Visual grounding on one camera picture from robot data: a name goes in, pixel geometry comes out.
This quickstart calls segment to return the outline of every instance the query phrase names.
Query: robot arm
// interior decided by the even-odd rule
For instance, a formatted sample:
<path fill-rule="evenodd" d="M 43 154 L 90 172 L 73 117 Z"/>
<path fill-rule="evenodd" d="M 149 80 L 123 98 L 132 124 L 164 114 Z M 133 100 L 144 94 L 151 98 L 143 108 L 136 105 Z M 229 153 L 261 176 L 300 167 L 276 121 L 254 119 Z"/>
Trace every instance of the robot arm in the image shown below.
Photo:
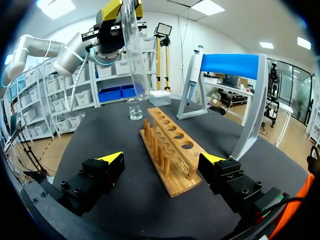
<path fill-rule="evenodd" d="M 142 17 L 141 0 L 133 0 L 133 2 L 137 19 L 140 19 Z M 98 65 L 108 67 L 113 64 L 125 47 L 119 20 L 122 4 L 121 0 L 111 0 L 98 12 L 93 31 L 77 33 L 67 45 L 31 35 L 20 37 L 12 54 L 12 60 L 2 73 L 2 85 L 7 86 L 24 71 L 28 56 L 57 57 L 53 66 L 59 74 L 66 77 L 70 77 L 77 70 L 87 54 L 87 59 Z M 145 23 L 138 24 L 139 29 L 146 27 Z"/>

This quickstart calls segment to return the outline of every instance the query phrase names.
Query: cardboard box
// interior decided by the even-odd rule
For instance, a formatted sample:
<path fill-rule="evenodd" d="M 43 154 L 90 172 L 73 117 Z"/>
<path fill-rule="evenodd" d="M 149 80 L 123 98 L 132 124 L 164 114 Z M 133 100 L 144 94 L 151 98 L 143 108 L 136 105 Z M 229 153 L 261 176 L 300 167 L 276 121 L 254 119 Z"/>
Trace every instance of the cardboard box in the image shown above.
<path fill-rule="evenodd" d="M 214 97 L 211 97 L 210 100 L 210 105 L 214 106 L 214 107 L 221 107 L 222 102 L 218 101 L 217 99 L 215 99 Z"/>
<path fill-rule="evenodd" d="M 225 75 L 222 74 L 222 73 L 216 73 L 215 76 L 220 78 L 220 79 L 224 79 L 224 77 L 225 77 Z"/>
<path fill-rule="evenodd" d="M 243 86 L 245 88 L 247 88 L 248 87 L 248 79 L 243 78 L 243 77 L 239 77 L 239 78 L 240 78 L 240 83 L 243 84 Z"/>

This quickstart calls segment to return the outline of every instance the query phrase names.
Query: black table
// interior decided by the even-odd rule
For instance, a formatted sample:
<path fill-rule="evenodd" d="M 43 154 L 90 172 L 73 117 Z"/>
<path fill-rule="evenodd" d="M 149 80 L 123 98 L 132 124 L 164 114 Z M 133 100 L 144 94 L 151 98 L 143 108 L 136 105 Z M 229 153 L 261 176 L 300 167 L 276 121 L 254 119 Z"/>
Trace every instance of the black table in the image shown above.
<path fill-rule="evenodd" d="M 208 153 L 227 158 L 243 127 L 212 111 L 178 120 L 179 103 L 172 100 L 161 109 Z M 142 103 L 144 117 L 149 118 L 147 109 L 152 107 L 148 101 Z M 190 110 L 197 107 L 188 106 Z M 129 119 L 126 102 L 88 111 L 63 154 L 53 184 L 59 188 L 60 181 L 76 175 L 88 158 L 123 151 L 124 172 L 111 193 L 103 195 L 82 216 L 85 220 L 106 231 L 130 236 L 212 240 L 231 233 L 240 216 L 220 195 L 214 195 L 204 180 L 183 194 L 169 196 L 140 136 L 142 128 L 143 120 Z M 297 163 L 261 137 L 240 162 L 248 176 L 262 181 L 264 192 L 276 187 L 294 196 L 307 177 Z"/>

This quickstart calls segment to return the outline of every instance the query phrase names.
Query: wooden test tube rack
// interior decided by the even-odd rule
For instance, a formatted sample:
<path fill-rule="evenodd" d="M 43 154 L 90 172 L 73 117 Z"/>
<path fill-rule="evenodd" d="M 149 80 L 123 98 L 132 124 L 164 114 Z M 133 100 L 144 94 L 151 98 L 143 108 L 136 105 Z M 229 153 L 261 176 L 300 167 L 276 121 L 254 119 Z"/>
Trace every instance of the wooden test tube rack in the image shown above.
<path fill-rule="evenodd" d="M 202 181 L 196 171 L 199 155 L 205 151 L 158 107 L 148 113 L 153 127 L 144 119 L 140 134 L 165 188 L 174 197 Z"/>

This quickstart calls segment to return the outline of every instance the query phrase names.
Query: glass tube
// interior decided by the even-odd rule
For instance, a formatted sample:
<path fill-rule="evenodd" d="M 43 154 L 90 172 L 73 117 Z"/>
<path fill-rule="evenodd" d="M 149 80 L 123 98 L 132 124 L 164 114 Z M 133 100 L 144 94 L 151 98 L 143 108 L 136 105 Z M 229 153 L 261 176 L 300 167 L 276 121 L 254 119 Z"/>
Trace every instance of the glass tube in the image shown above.
<path fill-rule="evenodd" d="M 150 85 L 145 70 L 133 0 L 123 0 L 121 25 L 136 97 L 144 101 L 150 96 Z"/>

